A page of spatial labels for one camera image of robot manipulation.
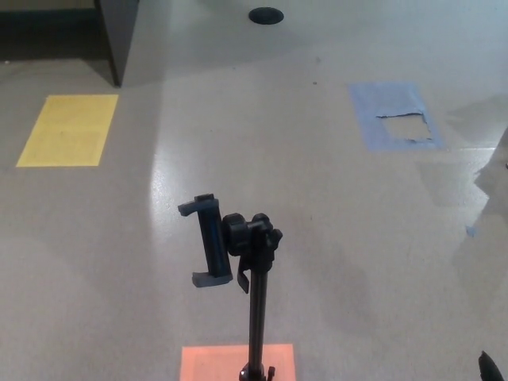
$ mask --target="phone holder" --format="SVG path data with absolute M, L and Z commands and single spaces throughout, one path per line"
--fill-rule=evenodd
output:
M 228 253 L 240 257 L 238 284 L 246 294 L 250 288 L 251 294 L 248 363 L 240 372 L 240 381 L 271 381 L 275 368 L 269 367 L 265 376 L 262 364 L 267 275 L 283 234 L 273 228 L 266 214 L 257 214 L 252 221 L 246 221 L 241 214 L 229 214 L 221 219 L 219 201 L 213 194 L 196 196 L 178 210 L 184 217 L 198 213 L 208 272 L 192 274 L 196 287 L 229 283 L 233 275 Z M 249 270 L 250 283 L 245 274 Z

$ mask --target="blue painter's tape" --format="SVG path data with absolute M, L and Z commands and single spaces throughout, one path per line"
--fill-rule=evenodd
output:
M 474 237 L 476 235 L 476 228 L 474 226 L 466 226 L 466 234 L 470 237 Z
M 348 88 L 364 143 L 371 151 L 406 151 L 445 147 L 416 85 L 392 82 L 355 83 Z M 392 137 L 383 124 L 383 119 L 406 115 L 421 115 L 431 137 L 420 140 Z

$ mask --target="floor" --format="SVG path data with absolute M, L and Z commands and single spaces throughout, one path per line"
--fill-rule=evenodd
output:
M 508 375 L 508 3 L 268 3 L 282 24 L 141 2 L 120 90 L 0 65 L 0 379 L 177 380 L 183 346 L 246 343 L 241 289 L 190 281 L 176 207 L 205 192 L 284 233 L 266 341 L 299 381 L 479 379 L 482 350 Z M 418 84 L 447 149 L 365 148 L 347 84 L 384 80 Z M 99 167 L 15 168 L 46 96 L 112 91 Z

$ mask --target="yellow rectangle on floor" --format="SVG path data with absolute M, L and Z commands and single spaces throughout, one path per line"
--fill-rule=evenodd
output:
M 17 167 L 96 167 L 118 95 L 51 95 Z

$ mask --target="orange paper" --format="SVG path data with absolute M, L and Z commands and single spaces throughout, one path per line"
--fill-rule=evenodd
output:
M 248 360 L 247 345 L 184 347 L 180 381 L 234 381 Z M 292 344 L 263 346 L 265 374 L 275 367 L 274 381 L 296 381 Z

